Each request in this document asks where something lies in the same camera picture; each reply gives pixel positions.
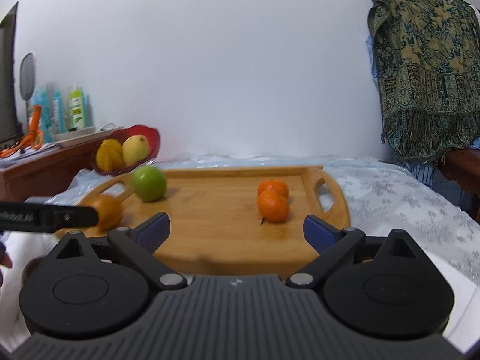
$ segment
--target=wooden tray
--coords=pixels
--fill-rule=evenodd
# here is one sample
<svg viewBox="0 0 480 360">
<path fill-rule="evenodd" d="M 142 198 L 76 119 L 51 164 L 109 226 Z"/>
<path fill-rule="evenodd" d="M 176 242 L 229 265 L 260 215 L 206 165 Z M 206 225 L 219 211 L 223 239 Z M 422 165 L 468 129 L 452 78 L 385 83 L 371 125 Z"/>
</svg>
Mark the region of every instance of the wooden tray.
<svg viewBox="0 0 480 360">
<path fill-rule="evenodd" d="M 167 192 L 157 202 L 144 203 L 133 193 L 130 173 L 96 187 L 79 205 L 115 184 L 123 184 L 125 191 L 119 195 L 125 210 L 121 226 L 133 228 L 157 212 L 166 212 L 171 234 L 154 255 L 172 269 L 192 274 L 277 273 L 284 278 L 318 255 L 303 239 L 307 215 L 315 214 L 337 228 L 350 226 L 343 193 L 321 166 L 164 170 L 164 174 Z M 257 186 L 271 178 L 289 186 L 290 217 L 286 223 L 260 225 Z M 324 183 L 334 197 L 328 211 L 317 198 Z M 90 228 L 86 235 L 104 234 Z"/>
</svg>

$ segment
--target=wooden furniture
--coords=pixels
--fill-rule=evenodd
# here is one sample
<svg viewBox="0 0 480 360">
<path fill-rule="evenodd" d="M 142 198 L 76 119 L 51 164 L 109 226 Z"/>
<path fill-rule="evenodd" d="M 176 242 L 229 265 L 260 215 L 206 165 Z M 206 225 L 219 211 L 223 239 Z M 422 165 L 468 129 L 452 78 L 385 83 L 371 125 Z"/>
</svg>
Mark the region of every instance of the wooden furniture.
<svg viewBox="0 0 480 360">
<path fill-rule="evenodd" d="M 92 169 L 90 157 L 101 139 L 26 159 L 0 169 L 0 200 L 23 202 L 31 196 L 65 191 L 80 169 Z"/>
<path fill-rule="evenodd" d="M 166 212 L 171 233 L 155 252 L 171 268 L 184 273 L 252 275 L 277 273 L 286 277 L 318 254 L 303 238 L 309 214 L 337 228 L 350 226 L 350 214 L 338 184 L 322 167 L 165 170 L 165 198 L 142 202 L 130 187 L 132 174 L 109 180 L 86 195 L 79 205 L 120 183 L 124 215 L 119 226 L 136 227 L 157 212 Z M 285 223 L 261 225 L 256 207 L 257 186 L 276 178 L 290 189 L 290 216 Z M 334 196 L 324 211 L 316 192 L 324 183 Z M 102 236 L 97 228 L 88 236 Z"/>
<path fill-rule="evenodd" d="M 447 180 L 456 181 L 462 190 L 480 197 L 480 150 L 450 150 L 445 160 L 440 161 L 438 169 Z M 469 214 L 480 223 L 478 199 L 476 207 Z"/>
</svg>

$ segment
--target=wooden cabinet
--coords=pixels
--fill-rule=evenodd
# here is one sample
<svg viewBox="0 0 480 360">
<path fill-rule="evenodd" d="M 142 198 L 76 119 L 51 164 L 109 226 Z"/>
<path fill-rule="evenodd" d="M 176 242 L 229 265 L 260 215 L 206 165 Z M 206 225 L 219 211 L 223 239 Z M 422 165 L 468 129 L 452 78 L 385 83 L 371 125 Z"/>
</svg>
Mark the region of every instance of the wooden cabinet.
<svg viewBox="0 0 480 360">
<path fill-rule="evenodd" d="M 475 193 L 477 198 L 469 215 L 480 223 L 480 150 L 450 150 L 439 161 L 438 169 L 447 180 L 456 181 L 465 192 Z"/>
<path fill-rule="evenodd" d="M 0 200 L 23 202 L 31 196 L 65 191 L 80 169 L 92 169 L 90 158 L 101 139 L 59 149 L 7 169 L 0 169 Z"/>
</svg>

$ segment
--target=yellow fruit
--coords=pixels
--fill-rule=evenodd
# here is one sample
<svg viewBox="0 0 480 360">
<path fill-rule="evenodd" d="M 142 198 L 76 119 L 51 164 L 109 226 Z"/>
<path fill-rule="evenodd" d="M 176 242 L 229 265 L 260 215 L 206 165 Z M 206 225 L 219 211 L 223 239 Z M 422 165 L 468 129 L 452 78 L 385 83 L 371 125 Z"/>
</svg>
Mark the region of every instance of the yellow fruit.
<svg viewBox="0 0 480 360">
<path fill-rule="evenodd" d="M 122 170 L 125 167 L 122 144 L 116 139 L 105 139 L 95 155 L 97 167 L 104 172 Z"/>
<path fill-rule="evenodd" d="M 123 161 L 126 166 L 142 161 L 150 154 L 150 145 L 145 135 L 132 135 L 123 143 Z"/>
</svg>

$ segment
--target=white tray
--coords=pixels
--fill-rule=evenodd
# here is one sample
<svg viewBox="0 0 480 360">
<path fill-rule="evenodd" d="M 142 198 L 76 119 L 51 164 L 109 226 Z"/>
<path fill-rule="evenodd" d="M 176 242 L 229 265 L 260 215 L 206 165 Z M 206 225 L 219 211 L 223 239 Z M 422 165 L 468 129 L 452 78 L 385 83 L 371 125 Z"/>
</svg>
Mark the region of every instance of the white tray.
<svg viewBox="0 0 480 360">
<path fill-rule="evenodd" d="M 80 143 L 89 142 L 91 140 L 105 138 L 115 130 L 118 130 L 118 128 L 119 127 L 104 131 L 95 131 L 95 127 L 87 127 L 77 131 L 54 135 L 53 139 L 57 140 L 57 138 L 60 138 L 61 140 L 57 140 L 57 143 L 60 145 L 60 147 L 66 148 L 79 145 Z"/>
</svg>

